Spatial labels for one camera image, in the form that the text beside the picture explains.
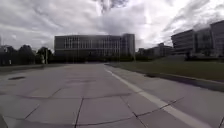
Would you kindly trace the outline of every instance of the sky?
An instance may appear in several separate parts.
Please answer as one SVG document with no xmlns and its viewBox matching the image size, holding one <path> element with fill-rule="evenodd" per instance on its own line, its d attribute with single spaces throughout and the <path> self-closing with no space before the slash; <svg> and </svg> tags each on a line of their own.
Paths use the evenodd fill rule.
<svg viewBox="0 0 224 128">
<path fill-rule="evenodd" d="M 53 49 L 54 36 L 134 33 L 136 48 L 224 20 L 224 0 L 0 0 L 1 43 Z"/>
</svg>

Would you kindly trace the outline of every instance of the paving slab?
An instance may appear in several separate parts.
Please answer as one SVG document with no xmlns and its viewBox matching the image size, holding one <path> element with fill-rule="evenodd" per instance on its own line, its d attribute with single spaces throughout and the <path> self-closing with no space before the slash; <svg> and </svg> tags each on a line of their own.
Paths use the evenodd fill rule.
<svg viewBox="0 0 224 128">
<path fill-rule="evenodd" d="M 91 84 L 86 88 L 86 94 L 84 98 L 100 98 L 100 97 L 108 97 L 111 95 L 116 95 L 118 92 L 111 88 L 108 83 L 97 82 L 95 84 Z"/>
<path fill-rule="evenodd" d="M 82 98 L 85 90 L 83 86 L 60 89 L 52 97 L 54 98 Z"/>
<path fill-rule="evenodd" d="M 80 104 L 80 99 L 51 99 L 42 104 L 27 120 L 39 123 L 72 125 L 76 121 Z"/>
<path fill-rule="evenodd" d="M 73 125 L 55 125 L 37 122 L 22 121 L 15 128 L 74 128 Z"/>
<path fill-rule="evenodd" d="M 173 106 L 216 128 L 224 115 L 223 99 L 223 93 L 202 89 L 174 103 Z"/>
<path fill-rule="evenodd" d="M 158 110 L 150 114 L 140 116 L 139 119 L 148 128 L 191 128 L 164 110 Z"/>
<path fill-rule="evenodd" d="M 5 105 L 10 104 L 16 100 L 19 100 L 19 97 L 12 96 L 12 95 L 0 95 L 0 112 L 1 112 L 1 108 L 3 108 Z"/>
<path fill-rule="evenodd" d="M 167 103 L 177 101 L 185 96 L 189 96 L 201 90 L 201 88 L 198 87 L 181 84 L 169 80 L 161 80 L 161 83 L 158 81 L 156 82 L 156 84 L 155 82 L 153 83 L 154 84 L 149 83 L 148 86 L 156 86 L 158 84 L 159 87 L 158 88 L 153 87 L 153 89 L 145 91 L 152 95 L 157 96 L 158 98 L 162 99 Z"/>
<path fill-rule="evenodd" d="M 122 98 L 136 115 L 149 113 L 159 109 L 158 106 L 138 93 L 129 96 L 122 96 Z"/>
<path fill-rule="evenodd" d="M 16 128 L 21 123 L 21 120 L 9 118 L 9 117 L 4 117 L 4 120 L 8 126 L 8 128 Z"/>
<path fill-rule="evenodd" d="M 141 122 L 136 118 L 131 118 L 124 121 L 118 121 L 114 123 L 78 126 L 77 128 L 145 128 Z"/>
<path fill-rule="evenodd" d="M 21 98 L 13 103 L 5 105 L 2 109 L 3 116 L 25 119 L 40 104 L 40 100 Z"/>
<path fill-rule="evenodd" d="M 78 124 L 98 124 L 128 119 L 134 115 L 118 97 L 84 100 Z"/>
</svg>

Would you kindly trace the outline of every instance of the road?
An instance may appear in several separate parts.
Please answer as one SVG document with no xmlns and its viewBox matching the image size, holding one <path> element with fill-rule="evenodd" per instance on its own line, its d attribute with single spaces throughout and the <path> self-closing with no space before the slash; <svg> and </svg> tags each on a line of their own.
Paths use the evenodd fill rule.
<svg viewBox="0 0 224 128">
<path fill-rule="evenodd" d="M 77 64 L 0 76 L 9 128 L 224 128 L 224 94 Z"/>
</svg>

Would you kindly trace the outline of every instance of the lawn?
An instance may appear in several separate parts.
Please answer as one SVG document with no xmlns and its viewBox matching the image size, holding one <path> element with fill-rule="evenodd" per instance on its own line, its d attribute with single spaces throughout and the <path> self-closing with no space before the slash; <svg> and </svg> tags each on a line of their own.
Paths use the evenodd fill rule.
<svg viewBox="0 0 224 128">
<path fill-rule="evenodd" d="M 224 82 L 224 63 L 164 61 L 111 63 L 112 66 L 143 73 L 167 73 Z"/>
</svg>

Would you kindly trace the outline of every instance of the office building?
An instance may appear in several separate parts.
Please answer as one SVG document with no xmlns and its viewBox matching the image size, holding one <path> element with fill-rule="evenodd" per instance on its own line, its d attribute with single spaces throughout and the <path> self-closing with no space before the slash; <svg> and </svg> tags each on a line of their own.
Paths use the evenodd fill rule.
<svg viewBox="0 0 224 128">
<path fill-rule="evenodd" d="M 157 47 L 154 48 L 154 55 L 158 57 L 164 57 L 171 55 L 173 53 L 173 47 L 166 46 L 164 43 L 158 44 Z"/>
<path fill-rule="evenodd" d="M 224 21 L 211 24 L 214 53 L 218 56 L 224 55 Z"/>
<path fill-rule="evenodd" d="M 138 54 L 148 57 L 165 57 L 173 53 L 173 47 L 166 46 L 164 43 L 158 44 L 156 47 L 144 49 L 139 48 Z"/>
<path fill-rule="evenodd" d="M 213 41 L 210 28 L 205 28 L 195 32 L 195 53 L 213 53 Z"/>
<path fill-rule="evenodd" d="M 135 35 L 68 35 L 55 37 L 55 55 L 73 59 L 135 57 Z"/>
<path fill-rule="evenodd" d="M 176 54 L 186 54 L 195 52 L 195 32 L 188 30 L 178 33 L 171 37 L 173 41 L 174 52 Z"/>
</svg>

